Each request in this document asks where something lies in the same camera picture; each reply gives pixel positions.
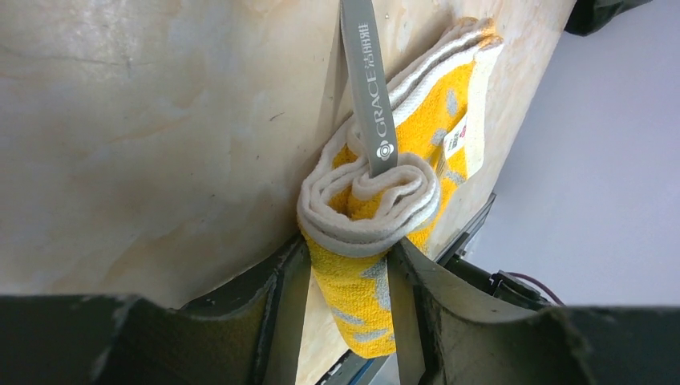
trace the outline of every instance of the folded towel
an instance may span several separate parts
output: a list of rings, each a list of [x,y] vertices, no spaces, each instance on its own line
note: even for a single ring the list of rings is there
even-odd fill
[[[388,84],[397,167],[369,177],[350,117],[302,183],[297,218],[338,329],[364,358],[395,352],[385,254],[427,241],[455,189],[484,160],[488,78],[502,47],[493,22],[460,19]]]

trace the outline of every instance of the black cable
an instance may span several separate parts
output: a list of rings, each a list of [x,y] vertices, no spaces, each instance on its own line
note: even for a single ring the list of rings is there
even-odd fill
[[[560,306],[565,305],[565,303],[562,302],[562,300],[560,300],[560,298],[557,297],[557,295],[553,293],[552,290],[550,290],[546,285],[544,285],[543,283],[541,283],[541,281],[535,279],[534,277],[530,277],[527,274],[522,273],[508,273],[508,274],[512,275],[513,277],[517,277],[519,279],[524,279],[525,281],[531,282],[532,284],[540,287],[540,289],[543,290],[550,298],[552,298],[557,305]]]

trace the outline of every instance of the white label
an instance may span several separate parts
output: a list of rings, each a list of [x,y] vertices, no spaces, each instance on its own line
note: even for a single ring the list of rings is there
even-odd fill
[[[444,137],[443,152],[444,159],[448,159],[457,153],[465,145],[465,128],[468,125],[468,114]]]

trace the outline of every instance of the yellow towel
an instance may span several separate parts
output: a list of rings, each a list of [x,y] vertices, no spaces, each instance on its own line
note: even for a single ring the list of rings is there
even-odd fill
[[[385,254],[404,235],[427,253],[440,208],[480,169],[488,77],[501,47],[491,20],[459,20],[388,84],[399,166],[369,178],[350,118],[303,183],[297,214],[314,276],[357,355],[396,350]]]

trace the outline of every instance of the gray label strip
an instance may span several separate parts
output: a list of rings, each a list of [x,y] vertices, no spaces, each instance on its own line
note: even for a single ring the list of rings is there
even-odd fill
[[[373,2],[341,0],[340,26],[354,116],[361,128],[370,175],[377,176],[397,165],[399,151]]]

